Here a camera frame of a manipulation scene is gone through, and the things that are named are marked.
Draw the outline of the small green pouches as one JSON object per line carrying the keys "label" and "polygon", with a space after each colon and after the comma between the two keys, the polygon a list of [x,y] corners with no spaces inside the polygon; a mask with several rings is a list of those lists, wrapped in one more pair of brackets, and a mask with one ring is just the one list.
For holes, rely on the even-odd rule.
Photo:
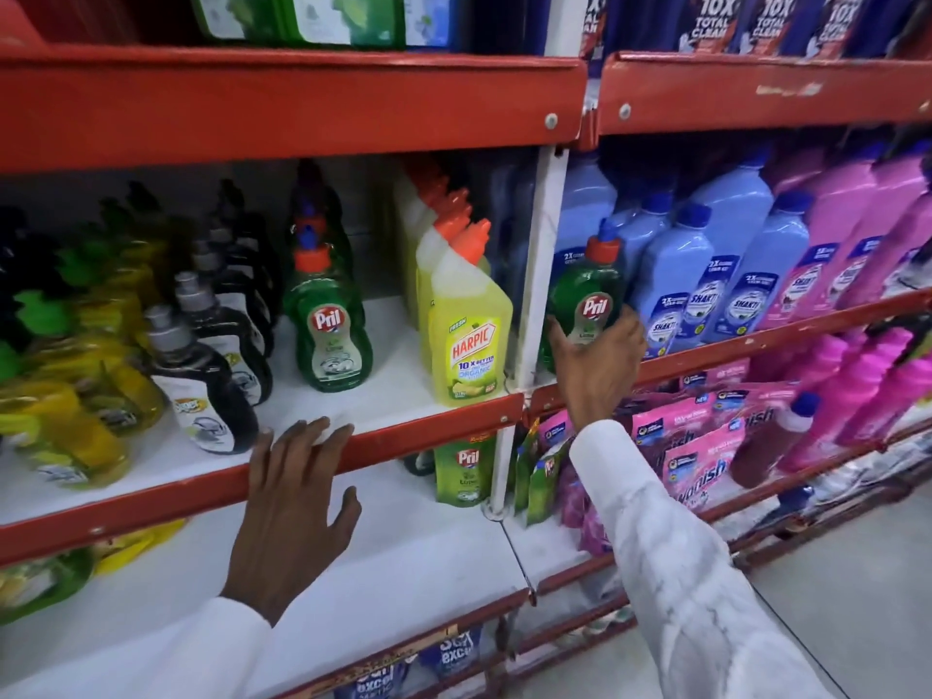
{"label": "small green pouches", "polygon": [[576,434],[569,412],[534,419],[516,449],[514,509],[527,528],[553,514],[557,486]]}

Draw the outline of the pink floral packets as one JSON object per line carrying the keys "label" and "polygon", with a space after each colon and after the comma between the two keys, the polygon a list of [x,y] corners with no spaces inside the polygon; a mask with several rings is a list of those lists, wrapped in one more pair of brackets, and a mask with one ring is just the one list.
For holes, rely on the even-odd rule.
{"label": "pink floral packets", "polygon": [[613,552],[600,516],[572,465],[560,474],[555,505],[559,522],[570,531],[578,551],[591,556]]}

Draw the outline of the person's left hand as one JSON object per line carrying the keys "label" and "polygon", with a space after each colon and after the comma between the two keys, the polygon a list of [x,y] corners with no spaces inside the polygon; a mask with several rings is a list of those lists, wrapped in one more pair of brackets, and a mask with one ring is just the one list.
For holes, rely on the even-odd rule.
{"label": "person's left hand", "polygon": [[[244,516],[220,594],[271,626],[341,556],[329,554],[326,542],[325,529],[333,522],[333,480],[300,482],[300,434],[306,422],[299,420],[275,435],[262,488],[250,487],[249,461]],[[346,424],[328,436],[333,479],[353,433],[354,426]]]}

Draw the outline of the yellow and green pouches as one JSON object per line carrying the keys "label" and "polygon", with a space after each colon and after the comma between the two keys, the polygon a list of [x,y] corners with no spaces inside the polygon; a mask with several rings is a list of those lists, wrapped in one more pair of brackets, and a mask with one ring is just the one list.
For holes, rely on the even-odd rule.
{"label": "yellow and green pouches", "polygon": [[0,626],[71,598],[94,576],[129,566],[174,538],[188,522],[189,518],[180,518],[87,547],[0,567]]}

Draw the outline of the green dish soap bottle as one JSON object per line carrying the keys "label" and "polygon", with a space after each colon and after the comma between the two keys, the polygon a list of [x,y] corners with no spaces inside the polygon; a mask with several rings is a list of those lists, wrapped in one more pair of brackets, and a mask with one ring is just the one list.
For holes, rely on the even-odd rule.
{"label": "green dish soap bottle", "polygon": [[588,345],[617,319],[623,300],[622,275],[616,266],[622,241],[610,218],[588,238],[583,258],[554,281],[545,315],[553,316],[573,345]]}

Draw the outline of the group of yellow green-capped bottles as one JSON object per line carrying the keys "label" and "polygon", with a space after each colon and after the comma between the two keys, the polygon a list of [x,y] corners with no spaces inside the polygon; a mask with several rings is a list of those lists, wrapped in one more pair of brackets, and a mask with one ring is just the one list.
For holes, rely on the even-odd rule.
{"label": "group of yellow green-capped bottles", "polygon": [[0,206],[0,446],[72,489],[122,478],[165,412],[144,310],[166,294],[171,222],[138,182],[99,210],[56,236]]}

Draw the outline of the row of magenta bottles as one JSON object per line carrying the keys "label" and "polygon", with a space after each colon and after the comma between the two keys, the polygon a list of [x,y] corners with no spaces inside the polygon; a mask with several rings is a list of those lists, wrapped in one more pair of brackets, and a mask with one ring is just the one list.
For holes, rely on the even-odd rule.
{"label": "row of magenta bottles", "polygon": [[856,336],[822,336],[794,353],[780,382],[759,385],[731,465],[735,483],[751,489],[774,471],[800,472],[874,441],[932,392],[932,355],[910,356],[915,331]]}

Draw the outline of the red-edged white shelf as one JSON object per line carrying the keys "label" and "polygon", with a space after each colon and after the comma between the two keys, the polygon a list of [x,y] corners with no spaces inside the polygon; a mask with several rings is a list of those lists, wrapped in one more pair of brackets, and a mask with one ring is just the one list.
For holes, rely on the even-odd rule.
{"label": "red-edged white shelf", "polygon": [[[272,699],[328,682],[333,673],[432,641],[470,614],[499,601],[521,604],[529,587],[500,524],[480,508],[434,500],[433,482],[401,463],[345,473],[333,484],[332,509],[357,488],[363,514],[350,545],[297,599],[272,632],[245,696]],[[173,539],[111,574],[95,577],[64,602],[0,628],[21,629],[50,611],[141,611],[157,629],[213,599],[227,576],[244,506],[196,516]]]}
{"label": "red-edged white shelf", "polygon": [[[365,311],[374,370],[361,386],[335,394],[304,381],[295,358],[294,325],[286,318],[279,321],[270,360],[273,392],[256,408],[261,425],[282,433],[297,420],[321,416],[334,427],[353,424],[338,468],[349,472],[518,422],[523,397],[503,390],[470,405],[440,404],[401,297],[368,300]],[[109,486],[86,490],[43,481],[6,452],[0,458],[0,566],[86,547],[245,498],[249,455],[222,457],[200,450],[169,409],[130,445],[128,472]]]}
{"label": "red-edged white shelf", "polygon": [[693,374],[745,357],[797,345],[822,334],[840,333],[868,326],[876,321],[915,313],[931,306],[932,288],[902,293],[874,304],[858,305],[768,331],[646,361],[639,367],[635,384],[646,386],[674,376]]}
{"label": "red-edged white shelf", "polygon": [[[833,458],[795,473],[781,474],[754,489],[732,486],[724,491],[712,507],[699,514],[708,524],[729,517],[763,500],[809,482],[811,479],[843,466],[850,460],[887,450],[915,435],[932,430],[932,411],[923,419],[898,423],[885,438],[840,449]],[[561,526],[556,517],[526,527],[518,516],[508,516],[503,530],[516,555],[530,589],[538,595],[550,594],[612,564],[607,554],[593,556],[579,548],[578,531]]]}

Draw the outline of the row of black liquid bottles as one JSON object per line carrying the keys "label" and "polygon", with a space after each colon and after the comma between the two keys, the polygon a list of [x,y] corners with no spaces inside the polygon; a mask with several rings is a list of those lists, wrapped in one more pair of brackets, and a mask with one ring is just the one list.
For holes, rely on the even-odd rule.
{"label": "row of black liquid bottles", "polygon": [[187,255],[173,247],[171,296],[146,307],[151,381],[180,433],[213,456],[243,454],[259,434],[257,408],[274,391],[270,315],[254,277],[232,268],[223,222],[181,233]]}

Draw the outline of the green refill pouch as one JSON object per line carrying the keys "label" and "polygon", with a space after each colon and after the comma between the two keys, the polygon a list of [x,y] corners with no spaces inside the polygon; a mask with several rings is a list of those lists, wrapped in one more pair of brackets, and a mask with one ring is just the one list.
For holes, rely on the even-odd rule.
{"label": "green refill pouch", "polygon": [[496,437],[493,432],[473,434],[433,449],[437,503],[470,508],[489,497]]}

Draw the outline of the row of yellow cleaner bottles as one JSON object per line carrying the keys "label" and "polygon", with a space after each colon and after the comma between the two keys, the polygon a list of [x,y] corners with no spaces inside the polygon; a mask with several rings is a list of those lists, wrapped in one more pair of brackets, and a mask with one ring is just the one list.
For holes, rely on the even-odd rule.
{"label": "row of yellow cleaner bottles", "polygon": [[461,407],[497,396],[514,305],[485,257],[492,222],[427,153],[398,157],[391,201],[402,295],[434,397]]}

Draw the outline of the white upright shelf post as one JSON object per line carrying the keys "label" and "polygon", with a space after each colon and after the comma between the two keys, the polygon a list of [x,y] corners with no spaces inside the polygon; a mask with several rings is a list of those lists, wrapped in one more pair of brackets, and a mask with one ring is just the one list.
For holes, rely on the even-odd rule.
{"label": "white upright shelf post", "polygon": [[[535,388],[567,160],[566,150],[559,145],[542,147],[538,154],[521,320],[513,349],[512,377],[507,383],[509,393],[520,396],[518,420],[528,410],[530,396]],[[482,505],[484,517],[495,523],[506,517],[507,483],[515,434],[516,424],[511,422],[496,435],[491,494]]]}

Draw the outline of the blue detergent packets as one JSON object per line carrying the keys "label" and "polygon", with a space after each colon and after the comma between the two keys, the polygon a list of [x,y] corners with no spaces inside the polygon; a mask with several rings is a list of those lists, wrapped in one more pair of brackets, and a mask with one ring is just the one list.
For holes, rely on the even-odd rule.
{"label": "blue detergent packets", "polygon": [[402,699],[413,672],[442,681],[473,666],[480,656],[482,635],[482,624],[472,626],[333,690],[333,699]]}

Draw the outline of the red metal shelf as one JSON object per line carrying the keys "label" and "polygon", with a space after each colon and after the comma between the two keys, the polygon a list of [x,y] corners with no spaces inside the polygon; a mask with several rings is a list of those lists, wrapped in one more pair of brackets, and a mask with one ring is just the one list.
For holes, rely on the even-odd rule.
{"label": "red metal shelf", "polygon": [[619,53],[603,68],[597,136],[932,124],[932,60]]}
{"label": "red metal shelf", "polygon": [[569,143],[569,57],[50,45],[0,0],[0,175]]}

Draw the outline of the green boxed packs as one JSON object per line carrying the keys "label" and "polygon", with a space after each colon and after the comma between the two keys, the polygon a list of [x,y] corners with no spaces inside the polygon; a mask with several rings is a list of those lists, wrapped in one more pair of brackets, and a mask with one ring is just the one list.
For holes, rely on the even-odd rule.
{"label": "green boxed packs", "polygon": [[366,52],[467,49],[473,0],[190,0],[226,45]]}

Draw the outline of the person's right hand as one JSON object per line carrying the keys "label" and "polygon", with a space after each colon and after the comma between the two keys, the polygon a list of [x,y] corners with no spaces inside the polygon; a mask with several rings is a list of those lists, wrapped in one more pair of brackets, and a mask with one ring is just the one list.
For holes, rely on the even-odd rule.
{"label": "person's right hand", "polygon": [[557,387],[576,433],[612,418],[615,407],[630,394],[647,348],[637,313],[624,305],[615,323],[577,355],[561,364]]}

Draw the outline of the row of dark blue bottles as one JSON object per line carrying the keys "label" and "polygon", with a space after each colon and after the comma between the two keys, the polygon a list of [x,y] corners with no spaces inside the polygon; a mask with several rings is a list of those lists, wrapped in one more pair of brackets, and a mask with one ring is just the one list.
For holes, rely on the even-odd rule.
{"label": "row of dark blue bottles", "polygon": [[932,0],[587,0],[579,56],[890,57],[930,23]]}

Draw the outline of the person's right forearm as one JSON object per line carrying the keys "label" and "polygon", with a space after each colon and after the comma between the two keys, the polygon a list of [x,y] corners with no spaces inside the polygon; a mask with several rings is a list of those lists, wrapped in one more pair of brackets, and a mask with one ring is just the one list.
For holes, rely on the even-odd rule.
{"label": "person's right forearm", "polygon": [[570,459],[612,545],[665,699],[834,699],[724,540],[670,497],[623,425],[573,418]]}

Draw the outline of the stack of pink pouches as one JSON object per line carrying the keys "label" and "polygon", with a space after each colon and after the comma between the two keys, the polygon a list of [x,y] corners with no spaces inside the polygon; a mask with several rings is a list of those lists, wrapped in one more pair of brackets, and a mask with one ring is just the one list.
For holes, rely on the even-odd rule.
{"label": "stack of pink pouches", "polygon": [[701,510],[718,482],[764,482],[813,425],[821,398],[794,380],[750,379],[741,359],[624,399],[614,417],[671,497]]}

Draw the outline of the row of green soap bottles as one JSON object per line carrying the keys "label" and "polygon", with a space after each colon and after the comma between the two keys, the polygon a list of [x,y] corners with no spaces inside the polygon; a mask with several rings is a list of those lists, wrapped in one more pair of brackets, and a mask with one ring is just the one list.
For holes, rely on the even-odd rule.
{"label": "row of green soap bottles", "polygon": [[374,365],[366,313],[341,205],[311,158],[298,161],[290,209],[291,273],[283,312],[296,329],[298,369],[320,392],[359,387]]}

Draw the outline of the person's left forearm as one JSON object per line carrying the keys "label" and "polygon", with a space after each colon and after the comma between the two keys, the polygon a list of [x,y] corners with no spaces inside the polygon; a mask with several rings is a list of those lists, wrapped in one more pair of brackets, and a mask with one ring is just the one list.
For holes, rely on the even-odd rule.
{"label": "person's left forearm", "polygon": [[0,699],[241,699],[272,639],[223,598],[158,629],[141,611],[90,616],[50,611],[0,633]]}

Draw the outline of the row of light blue bottles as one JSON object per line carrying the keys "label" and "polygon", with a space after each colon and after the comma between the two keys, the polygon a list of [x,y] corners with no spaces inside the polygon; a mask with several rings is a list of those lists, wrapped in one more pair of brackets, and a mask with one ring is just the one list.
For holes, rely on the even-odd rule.
{"label": "row of light blue bottles", "polygon": [[679,204],[635,256],[627,304],[644,325],[644,359],[733,340],[763,327],[810,243],[813,198],[763,178],[772,149],[753,145]]}

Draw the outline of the row of pink bottles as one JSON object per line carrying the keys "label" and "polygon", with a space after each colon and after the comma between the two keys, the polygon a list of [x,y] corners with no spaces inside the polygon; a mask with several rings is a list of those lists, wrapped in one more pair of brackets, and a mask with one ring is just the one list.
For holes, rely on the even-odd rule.
{"label": "row of pink bottles", "polygon": [[760,330],[833,312],[896,221],[924,193],[932,139],[917,139],[884,159],[888,146],[863,140],[800,185],[814,198],[804,216],[810,244]]}

